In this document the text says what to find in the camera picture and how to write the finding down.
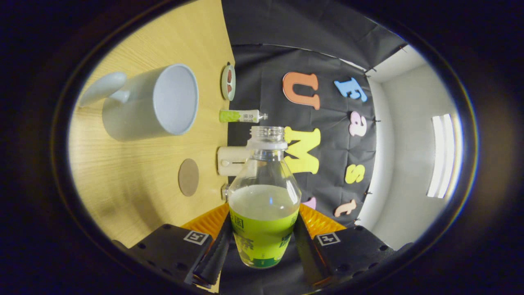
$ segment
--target bottle mouth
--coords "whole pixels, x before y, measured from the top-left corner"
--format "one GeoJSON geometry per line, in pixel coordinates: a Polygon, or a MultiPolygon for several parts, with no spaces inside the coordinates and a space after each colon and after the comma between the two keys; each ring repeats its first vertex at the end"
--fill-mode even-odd
{"type": "Polygon", "coordinates": [[[253,126],[251,138],[260,138],[267,141],[284,141],[284,127],[278,126],[253,126]]]}
{"type": "Polygon", "coordinates": [[[251,138],[247,141],[248,149],[285,150],[287,147],[288,143],[284,138],[284,127],[251,127],[251,138]]]}

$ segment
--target mug handle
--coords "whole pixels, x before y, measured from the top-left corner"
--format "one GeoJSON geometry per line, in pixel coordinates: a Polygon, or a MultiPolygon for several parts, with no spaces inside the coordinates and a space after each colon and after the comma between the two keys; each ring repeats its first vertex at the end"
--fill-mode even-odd
{"type": "Polygon", "coordinates": [[[129,99],[129,91],[120,90],[127,80],[124,72],[114,72],[95,81],[80,98],[80,108],[88,106],[104,98],[116,99],[125,103],[129,99]]]}

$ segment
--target bottle neck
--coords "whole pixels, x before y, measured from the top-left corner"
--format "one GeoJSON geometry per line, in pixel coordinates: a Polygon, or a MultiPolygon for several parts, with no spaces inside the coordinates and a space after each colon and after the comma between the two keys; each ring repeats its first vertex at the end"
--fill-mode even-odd
{"type": "Polygon", "coordinates": [[[284,159],[284,150],[252,150],[251,159],[260,161],[282,161],[284,159]]]}

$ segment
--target green tube label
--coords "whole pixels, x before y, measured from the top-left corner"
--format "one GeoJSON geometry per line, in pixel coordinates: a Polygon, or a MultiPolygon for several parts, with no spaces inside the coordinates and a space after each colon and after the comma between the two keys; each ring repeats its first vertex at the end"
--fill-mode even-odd
{"type": "Polygon", "coordinates": [[[240,120],[240,113],[236,111],[220,111],[220,122],[238,122],[240,120]]]}

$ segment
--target round coaster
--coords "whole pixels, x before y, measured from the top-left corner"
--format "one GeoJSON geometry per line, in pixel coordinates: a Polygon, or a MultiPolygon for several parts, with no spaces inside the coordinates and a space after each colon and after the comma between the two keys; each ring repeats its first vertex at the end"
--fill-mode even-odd
{"type": "Polygon", "coordinates": [[[198,166],[193,159],[185,159],[178,170],[178,185],[184,196],[192,196],[198,187],[198,166]]]}

